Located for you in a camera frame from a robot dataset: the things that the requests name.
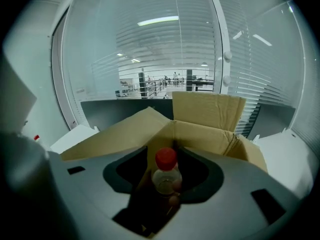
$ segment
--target red bottle cap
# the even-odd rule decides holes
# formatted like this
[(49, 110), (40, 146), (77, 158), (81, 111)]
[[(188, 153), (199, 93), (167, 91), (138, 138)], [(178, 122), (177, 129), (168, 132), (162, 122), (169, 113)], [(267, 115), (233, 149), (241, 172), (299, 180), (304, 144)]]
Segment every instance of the red bottle cap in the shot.
[(163, 147), (155, 154), (155, 163), (162, 171), (171, 171), (177, 164), (177, 153), (170, 147)]

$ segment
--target ceiling light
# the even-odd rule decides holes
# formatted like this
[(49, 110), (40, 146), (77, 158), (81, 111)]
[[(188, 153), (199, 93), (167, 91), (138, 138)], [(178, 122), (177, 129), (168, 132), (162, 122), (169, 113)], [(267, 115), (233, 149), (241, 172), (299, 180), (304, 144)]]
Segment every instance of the ceiling light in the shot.
[(153, 23), (158, 23), (158, 22), (169, 22), (169, 21), (177, 21), (177, 20), (179, 20), (179, 16), (153, 18), (153, 19), (148, 19), (145, 21), (138, 22), (138, 25), (141, 27), (141, 26), (145, 26)]
[(265, 43), (267, 46), (272, 46), (271, 43), (269, 43), (267, 40), (265, 40), (264, 38), (262, 38), (260, 35), (254, 34), (253, 35), (254, 38), (260, 40), (261, 42)]
[(242, 35), (242, 30), (232, 38), (236, 40), (237, 38), (241, 37), (241, 35)]

